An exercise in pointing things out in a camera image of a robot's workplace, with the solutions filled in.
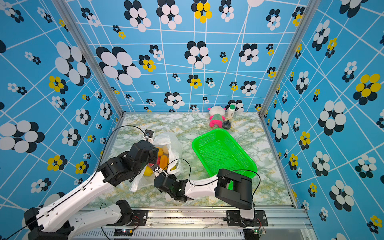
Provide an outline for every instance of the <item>black mounting bracket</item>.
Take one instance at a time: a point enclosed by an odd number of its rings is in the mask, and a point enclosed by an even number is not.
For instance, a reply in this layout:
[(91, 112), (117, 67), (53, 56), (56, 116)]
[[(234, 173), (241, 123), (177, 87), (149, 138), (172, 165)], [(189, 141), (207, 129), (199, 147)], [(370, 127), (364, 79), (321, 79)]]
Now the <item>black mounting bracket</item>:
[(255, 210), (255, 216), (252, 220), (242, 218), (239, 210), (227, 210), (227, 217), (224, 221), (227, 222), (230, 227), (263, 227), (268, 226), (268, 220), (263, 210)]

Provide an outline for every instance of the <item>black cable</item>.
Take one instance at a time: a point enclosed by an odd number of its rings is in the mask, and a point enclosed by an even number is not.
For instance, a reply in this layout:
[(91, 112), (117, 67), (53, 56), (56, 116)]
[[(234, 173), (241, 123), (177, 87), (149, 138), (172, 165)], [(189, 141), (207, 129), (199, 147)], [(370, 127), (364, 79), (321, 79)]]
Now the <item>black cable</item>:
[(248, 169), (238, 169), (238, 170), (230, 171), (229, 173), (224, 174), (223, 176), (218, 177), (217, 179), (215, 179), (215, 180), (213, 180), (212, 182), (209, 182), (209, 183), (207, 183), (207, 184), (202, 184), (202, 185), (192, 184), (192, 183), (191, 183), (191, 180), (190, 180), (191, 172), (192, 172), (191, 165), (189, 165), (189, 162), (188, 162), (187, 160), (185, 160), (184, 158), (178, 158), (178, 159), (175, 159), (175, 160), (173, 160), (172, 162), (168, 163), (164, 168), (168, 167), (169, 164), (173, 163), (173, 162), (176, 161), (176, 160), (184, 160), (184, 161), (187, 162), (187, 164), (188, 164), (188, 166), (189, 166), (188, 181), (189, 181), (189, 183), (190, 183), (191, 185), (194, 185), (194, 186), (205, 186), (205, 185), (209, 185), (209, 184), (211, 184), (211, 183), (213, 183), (213, 182), (216, 182), (216, 181), (219, 180), (220, 178), (225, 177), (226, 175), (230, 174), (231, 172), (237, 172), (237, 171), (249, 171), (249, 172), (253, 172), (253, 173), (255, 173), (255, 174), (259, 177), (259, 184), (257, 185), (255, 191), (254, 191), (253, 194), (252, 194), (252, 201), (253, 201), (253, 195), (255, 194), (256, 190), (259, 188), (260, 183), (261, 183), (261, 181), (262, 181), (262, 179), (260, 178), (260, 175), (259, 175), (257, 172), (254, 172), (254, 171), (251, 171), (251, 170), (248, 170)]
[[(105, 207), (107, 207), (107, 204), (106, 204), (105, 202), (103, 202), (103, 203), (100, 205), (100, 209), (101, 209), (101, 206), (102, 206), (103, 204), (105, 204)], [(104, 232), (103, 227), (102, 227), (102, 226), (100, 226), (100, 227), (101, 227), (101, 230), (103, 231), (104, 235), (105, 235), (109, 240), (111, 240), (111, 239), (107, 236), (107, 234)]]
[[(137, 128), (137, 129), (139, 129), (140, 131), (142, 131), (142, 133), (144, 134), (144, 137), (146, 137), (146, 134), (144, 133), (144, 131), (143, 131), (141, 128), (139, 128), (139, 127), (136, 127), (136, 126), (133, 126), (133, 125), (123, 125), (123, 126), (120, 126), (120, 127), (116, 128), (115, 130), (113, 130), (113, 131), (111, 132), (111, 134), (109, 135), (109, 137), (107, 138), (107, 141), (105, 141), (105, 144), (104, 144), (104, 147), (103, 147), (103, 153), (104, 153), (105, 147), (107, 146), (108, 140), (110, 139), (110, 137), (112, 136), (112, 134), (113, 134), (116, 130), (118, 130), (119, 128), (121, 128), (121, 127), (135, 127), (135, 128)], [(101, 164), (101, 158), (100, 158), (100, 160), (99, 160), (97, 169), (100, 167), (100, 164)], [(94, 174), (92, 175), (91, 179), (90, 179), (88, 182), (85, 183), (85, 185), (83, 186), (83, 188), (84, 188), (85, 186), (87, 186), (88, 183), (90, 183), (90, 182), (92, 181), (92, 179), (93, 179), (93, 177), (94, 177), (95, 175), (96, 175), (96, 173), (94, 173)], [(60, 204), (62, 204), (63, 202), (67, 201), (68, 199), (70, 199), (73, 195), (75, 195), (76, 193), (78, 193), (80, 190), (81, 190), (81, 189), (77, 190), (77, 191), (74, 192), (72, 195), (70, 195), (69, 197), (67, 197), (67, 198), (64, 199), (63, 201), (61, 201), (59, 204), (57, 204), (56, 206), (52, 207), (50, 210), (47, 211), (47, 213), (53, 211), (56, 207), (58, 207)], [(38, 217), (36, 220), (33, 220), (33, 221), (30, 222), (29, 224), (25, 225), (23, 228), (17, 230), (16, 232), (14, 232), (12, 235), (10, 235), (10, 236), (9, 236), (8, 238), (6, 238), (5, 240), (10, 239), (13, 235), (15, 235), (16, 233), (20, 232), (21, 230), (23, 230), (23, 229), (26, 228), (27, 226), (31, 225), (33, 222), (39, 220), (39, 219), (42, 218), (43, 216), (44, 216), (44, 215)]]

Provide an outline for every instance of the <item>plush toy head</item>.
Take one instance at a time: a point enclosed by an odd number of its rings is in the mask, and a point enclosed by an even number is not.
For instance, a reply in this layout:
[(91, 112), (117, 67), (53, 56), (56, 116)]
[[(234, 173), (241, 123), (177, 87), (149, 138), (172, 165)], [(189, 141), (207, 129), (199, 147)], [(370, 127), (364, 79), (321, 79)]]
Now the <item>plush toy head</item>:
[(213, 106), (211, 108), (208, 108), (209, 115), (213, 116), (215, 114), (220, 114), (221, 116), (225, 115), (225, 108), (222, 108), (220, 106)]

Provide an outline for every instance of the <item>black lid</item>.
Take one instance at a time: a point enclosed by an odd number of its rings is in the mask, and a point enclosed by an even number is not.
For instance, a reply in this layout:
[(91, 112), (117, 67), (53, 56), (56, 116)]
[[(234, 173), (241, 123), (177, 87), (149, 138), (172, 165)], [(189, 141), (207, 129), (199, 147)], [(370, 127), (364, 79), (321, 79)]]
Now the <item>black lid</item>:
[(223, 129), (229, 130), (229, 129), (231, 129), (231, 126), (232, 126), (232, 124), (229, 120), (226, 120), (223, 122)]

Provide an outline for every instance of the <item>white bottle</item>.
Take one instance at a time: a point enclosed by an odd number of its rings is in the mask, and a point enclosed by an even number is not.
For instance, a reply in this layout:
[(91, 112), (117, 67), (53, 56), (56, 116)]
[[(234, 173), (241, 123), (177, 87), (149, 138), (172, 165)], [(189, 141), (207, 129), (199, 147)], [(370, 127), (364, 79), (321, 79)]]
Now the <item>white bottle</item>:
[(230, 105), (229, 109), (227, 109), (227, 118), (233, 118), (233, 114), (235, 113), (235, 105)]

